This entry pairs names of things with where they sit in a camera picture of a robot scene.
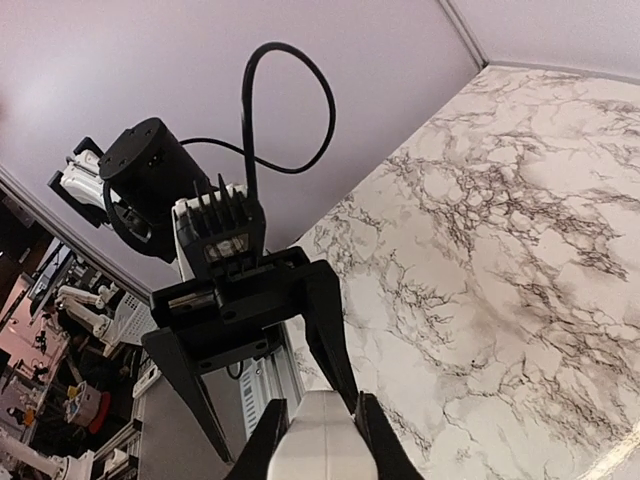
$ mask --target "white panel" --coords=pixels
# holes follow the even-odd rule
[[[640,2],[453,0],[489,60],[640,79]]]
[[[0,5],[0,162],[76,229],[152,288],[175,280],[159,260],[84,223],[46,187],[85,135],[106,149],[161,117],[178,138],[240,144],[240,85],[251,52],[292,43],[323,70],[338,124],[326,158],[297,177],[259,170],[268,244],[311,227],[476,73],[435,1],[116,0]],[[257,154],[294,166],[326,130],[327,107],[297,60],[272,54],[255,89]],[[205,171],[243,180],[241,157],[191,148]]]

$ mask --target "marble surface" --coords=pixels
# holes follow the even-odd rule
[[[490,67],[299,245],[425,478],[640,471],[640,86]]]

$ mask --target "marble pattern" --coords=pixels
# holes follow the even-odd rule
[[[640,443],[640,86],[490,67],[298,244],[425,478],[605,479]]]

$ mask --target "black cylinder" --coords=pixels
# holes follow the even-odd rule
[[[209,180],[159,118],[125,130],[100,158],[100,177],[152,226],[171,222],[171,207],[205,192]]]

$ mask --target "white cylindrical object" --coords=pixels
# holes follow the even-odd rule
[[[60,466],[53,460],[43,457],[34,449],[20,443],[16,438],[11,437],[5,430],[0,428],[0,450],[4,450],[13,458],[31,465],[36,470],[55,478]]]

